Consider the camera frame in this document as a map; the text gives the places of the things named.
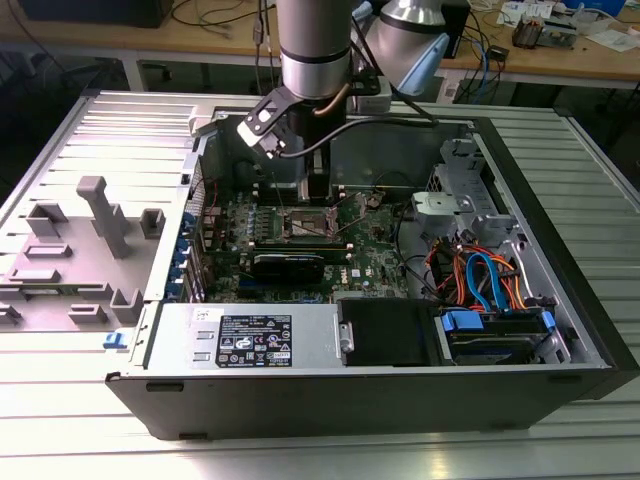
connector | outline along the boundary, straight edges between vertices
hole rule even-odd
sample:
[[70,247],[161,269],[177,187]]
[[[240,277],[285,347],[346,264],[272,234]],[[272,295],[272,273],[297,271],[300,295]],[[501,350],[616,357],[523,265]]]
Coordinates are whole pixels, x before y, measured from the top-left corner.
[[264,22],[259,13],[256,13],[256,19],[253,22],[253,43],[256,47],[264,43]]

desk clutter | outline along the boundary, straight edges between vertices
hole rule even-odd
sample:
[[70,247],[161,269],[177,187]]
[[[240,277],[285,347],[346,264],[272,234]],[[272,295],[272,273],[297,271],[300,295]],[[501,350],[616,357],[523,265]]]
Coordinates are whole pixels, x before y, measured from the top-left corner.
[[512,42],[519,48],[571,48],[578,36],[583,35],[612,50],[625,52],[640,45],[640,35],[635,34],[633,26],[626,32],[615,29],[625,27],[624,22],[615,18],[623,6],[624,0],[509,1],[500,7],[496,23],[515,29]]

white label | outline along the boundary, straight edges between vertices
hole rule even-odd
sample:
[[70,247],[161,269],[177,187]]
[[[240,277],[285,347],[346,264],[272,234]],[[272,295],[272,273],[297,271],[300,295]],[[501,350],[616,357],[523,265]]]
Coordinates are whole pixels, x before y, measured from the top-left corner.
[[191,320],[193,322],[215,322],[224,315],[222,308],[194,308]]
[[267,354],[267,358],[291,358],[291,354],[288,352],[270,352]]

power cable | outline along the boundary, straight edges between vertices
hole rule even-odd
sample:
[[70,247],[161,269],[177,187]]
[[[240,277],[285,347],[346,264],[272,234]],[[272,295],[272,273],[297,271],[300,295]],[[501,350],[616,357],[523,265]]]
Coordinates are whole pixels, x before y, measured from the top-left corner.
[[397,125],[401,127],[416,127],[416,128],[433,128],[432,123],[420,122],[415,120],[406,120],[404,118],[393,118],[393,117],[361,118],[358,120],[353,120],[349,123],[345,123],[341,127],[336,128],[333,132],[329,133],[327,136],[325,136],[321,140],[318,140],[314,145],[308,148],[305,148],[304,150],[300,150],[295,153],[276,153],[276,156],[280,158],[303,157],[305,155],[308,155],[309,153],[312,153],[318,148],[322,147],[325,143],[333,140],[334,138],[338,137],[339,135],[346,132],[347,130],[350,130],[354,127],[358,127],[360,125],[369,125],[369,124]]

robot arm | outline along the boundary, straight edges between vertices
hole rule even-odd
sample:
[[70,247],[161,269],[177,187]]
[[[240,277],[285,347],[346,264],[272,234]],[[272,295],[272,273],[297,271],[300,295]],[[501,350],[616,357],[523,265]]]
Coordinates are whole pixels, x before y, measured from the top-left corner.
[[[258,103],[238,133],[249,146],[279,156],[286,147],[283,129],[300,137],[305,149],[315,145],[345,125],[349,96],[380,93],[379,74],[400,91],[420,93],[448,43],[440,2],[389,2],[367,38],[370,60],[381,72],[352,72],[352,9],[360,2],[278,0],[283,86]],[[286,126],[279,122],[285,114]],[[330,198],[330,156],[328,142],[304,155],[300,200]]]

